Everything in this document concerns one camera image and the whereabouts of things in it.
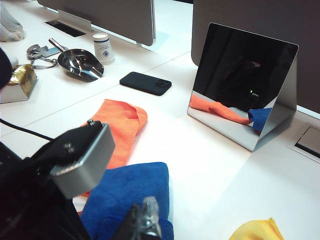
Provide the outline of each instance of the stainless steel scoop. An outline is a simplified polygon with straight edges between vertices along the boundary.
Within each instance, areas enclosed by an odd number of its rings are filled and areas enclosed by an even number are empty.
[[[62,52],[58,63],[71,73],[72,77],[92,82],[103,76],[105,68],[91,52],[77,48],[65,50],[53,38],[50,38],[49,42]]]

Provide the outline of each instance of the blue microfiber cloth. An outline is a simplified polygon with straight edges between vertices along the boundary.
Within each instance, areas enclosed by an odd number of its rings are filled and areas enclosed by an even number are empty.
[[[169,173],[163,162],[141,163],[107,169],[93,189],[80,216],[92,240],[109,240],[134,203],[154,196],[159,205],[162,239],[173,240],[168,221]]]
[[[269,117],[271,109],[272,108],[270,107],[261,109],[250,109],[248,111],[248,117],[251,121],[253,121],[253,129],[262,131]]]

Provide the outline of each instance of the white desk surface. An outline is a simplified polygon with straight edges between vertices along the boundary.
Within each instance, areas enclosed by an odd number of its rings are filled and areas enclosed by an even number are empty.
[[[94,54],[92,35],[97,32],[96,30],[74,38],[45,24],[46,21],[57,19],[57,15],[35,3],[6,1],[5,6],[23,25],[26,36],[18,42],[2,42],[1,48],[8,54],[16,56],[19,63],[30,63],[26,50],[31,45],[53,47],[48,42],[49,38],[54,38],[69,49],[85,49]],[[115,54],[115,62],[104,66],[105,73],[102,78],[93,82],[82,82],[67,76],[61,66],[36,70],[39,80],[30,99],[25,102],[1,104],[1,117],[13,124],[26,126],[119,84],[119,79],[132,71],[144,73],[170,61],[166,56],[137,47],[112,35],[110,35],[110,42]],[[36,60],[35,64],[46,63]],[[12,130],[7,127],[1,128],[1,136],[5,136],[10,131]]]
[[[12,109],[0,106],[1,117],[19,124],[20,120],[16,119],[22,116],[19,112],[46,106],[50,111],[40,114],[36,113],[40,110],[33,110],[36,116],[32,120],[25,117],[28,122],[23,125],[54,138],[83,124],[96,113],[104,99],[139,106],[148,113],[148,121],[137,136],[128,164],[160,161],[168,165],[169,220],[174,226],[175,239],[228,240],[245,222],[270,217],[275,219],[285,239],[319,239],[320,164],[287,145],[302,134],[306,124],[320,128],[320,120],[297,112],[291,122],[277,127],[262,139],[260,148],[251,153],[187,115],[196,69],[177,60],[166,61],[154,52],[145,53],[145,49],[123,40],[111,40],[112,47],[118,46],[118,49],[115,47],[117,56],[122,54],[124,62],[131,60],[127,54],[139,56],[130,62],[127,72],[163,78],[172,81],[172,87],[163,96],[155,96],[118,85],[122,77],[118,71],[125,63],[115,62],[114,68],[113,64],[109,67],[113,85],[96,81],[93,83],[96,86],[88,85],[82,97],[75,96],[69,101],[70,91],[80,91],[81,84],[63,76],[57,67],[51,69],[52,76],[48,74],[50,69],[41,70],[41,76],[46,81],[58,79],[56,75],[61,77],[57,85],[61,88],[60,97],[68,99],[67,104],[57,103],[58,106],[51,107],[54,104],[48,99],[45,101],[46,93],[49,94],[45,91],[49,88],[39,84],[36,86],[39,93],[30,100],[19,106],[12,105]],[[87,42],[85,46],[89,48],[89,40]],[[34,43],[25,43],[23,51]],[[45,102],[39,102],[41,94]],[[7,131],[1,141],[22,158],[31,156],[46,143],[44,139],[15,130]]]

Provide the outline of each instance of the mirror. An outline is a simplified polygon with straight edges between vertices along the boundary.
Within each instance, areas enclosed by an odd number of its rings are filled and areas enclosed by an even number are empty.
[[[210,23],[187,113],[254,151],[296,111],[298,48]]]

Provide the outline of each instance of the black phone case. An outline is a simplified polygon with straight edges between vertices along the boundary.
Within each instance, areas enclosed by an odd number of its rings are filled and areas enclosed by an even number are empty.
[[[172,86],[170,81],[135,71],[123,77],[120,84],[157,96],[163,95]]]

